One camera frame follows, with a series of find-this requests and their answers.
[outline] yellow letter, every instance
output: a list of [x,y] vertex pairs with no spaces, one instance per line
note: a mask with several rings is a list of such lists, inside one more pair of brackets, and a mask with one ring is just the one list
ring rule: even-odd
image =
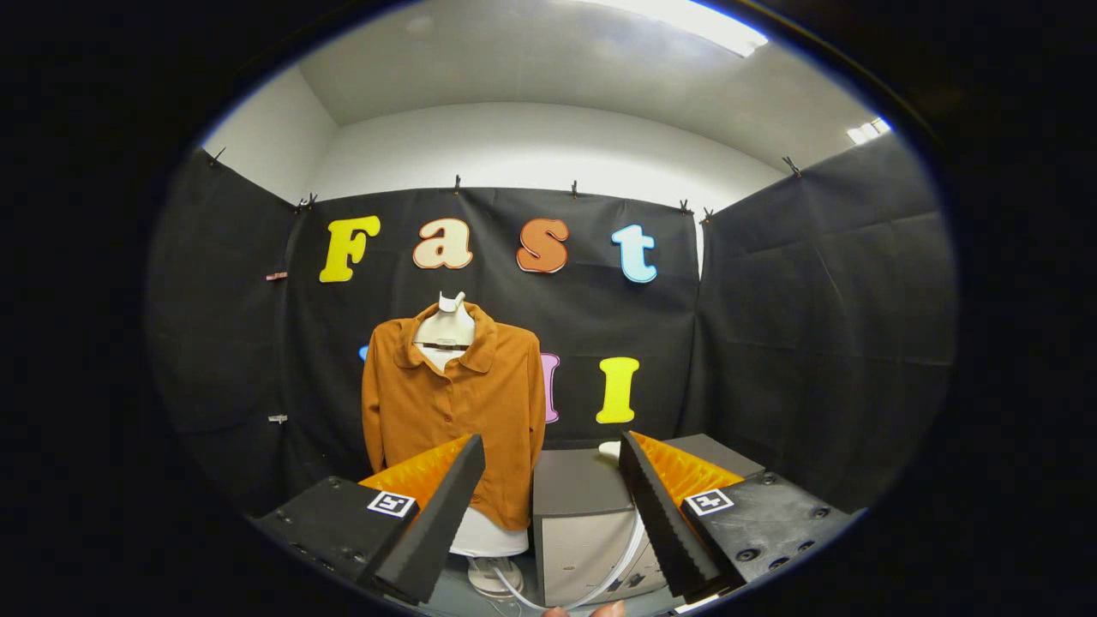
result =
[[381,218],[365,216],[363,218],[344,218],[332,221],[328,225],[331,240],[328,243],[328,263],[320,270],[321,283],[341,283],[349,281],[354,271],[347,267],[347,256],[358,263],[365,254],[365,236],[355,232],[365,232],[376,236],[381,232]]
[[640,362],[635,358],[606,358],[598,368],[606,373],[606,399],[595,419],[598,424],[632,422],[636,412],[629,408],[629,394],[632,393],[632,373],[640,368]]

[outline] shirt collar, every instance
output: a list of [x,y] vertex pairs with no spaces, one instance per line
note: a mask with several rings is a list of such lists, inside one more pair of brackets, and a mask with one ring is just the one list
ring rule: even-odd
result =
[[[472,302],[465,302],[465,311],[476,322],[476,334],[473,344],[461,355],[459,361],[470,370],[486,373],[495,360],[495,347],[498,338],[495,319]],[[427,361],[422,351],[415,345],[415,333],[427,317],[438,313],[438,303],[431,304],[400,329],[400,346],[393,354],[396,366],[402,369],[414,369]]]

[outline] mannequin neck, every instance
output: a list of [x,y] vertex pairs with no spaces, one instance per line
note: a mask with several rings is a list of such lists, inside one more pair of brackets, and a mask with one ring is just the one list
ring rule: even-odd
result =
[[465,310],[464,295],[460,293],[455,300],[439,295],[438,312],[419,324],[415,343],[472,345],[476,336],[476,321]]

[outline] human hand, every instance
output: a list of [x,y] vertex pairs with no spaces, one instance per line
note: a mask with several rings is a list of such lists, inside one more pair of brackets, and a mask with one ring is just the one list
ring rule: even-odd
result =
[[[541,617],[569,617],[567,610],[561,607],[550,608],[541,614]],[[619,599],[613,604],[601,606],[590,614],[590,617],[624,617],[624,601]]]

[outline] white ceiling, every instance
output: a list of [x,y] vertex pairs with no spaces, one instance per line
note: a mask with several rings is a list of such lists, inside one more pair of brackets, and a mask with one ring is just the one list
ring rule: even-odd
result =
[[439,105],[539,102],[690,131],[788,170],[852,144],[875,115],[772,41],[750,57],[640,15],[572,0],[427,0],[299,64],[349,125]]

